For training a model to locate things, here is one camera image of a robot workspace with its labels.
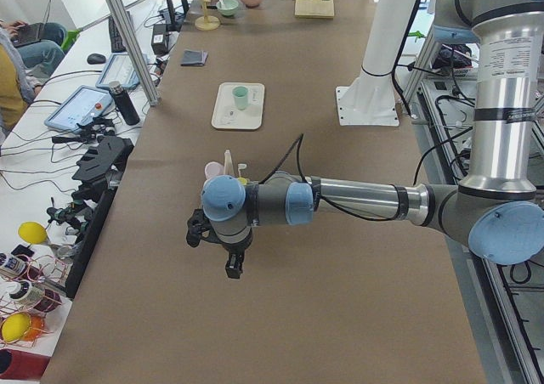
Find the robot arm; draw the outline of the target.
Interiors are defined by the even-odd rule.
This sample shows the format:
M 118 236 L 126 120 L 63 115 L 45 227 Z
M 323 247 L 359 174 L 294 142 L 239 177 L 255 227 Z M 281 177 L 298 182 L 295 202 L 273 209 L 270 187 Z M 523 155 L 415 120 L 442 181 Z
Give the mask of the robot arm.
M 402 187 L 273 171 L 242 184 L 207 180 L 187 242 L 221 245 L 230 278 L 242 273 L 252 230 L 305 224 L 330 205 L 366 221 L 407 220 L 446 234 L 501 265 L 524 262 L 543 247 L 543 211 L 527 178 L 536 119 L 543 0 L 437 0 L 433 33 L 444 43 L 479 41 L 479 67 L 468 175 L 456 186 Z

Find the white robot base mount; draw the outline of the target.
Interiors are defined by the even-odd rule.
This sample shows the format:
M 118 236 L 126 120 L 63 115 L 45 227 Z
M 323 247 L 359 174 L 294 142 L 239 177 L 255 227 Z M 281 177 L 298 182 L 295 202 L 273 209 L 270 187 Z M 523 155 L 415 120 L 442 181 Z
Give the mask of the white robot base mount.
M 336 88 L 337 114 L 342 126 L 399 125 L 394 66 L 419 3 L 420 0 L 378 0 L 360 74 L 350 86 Z

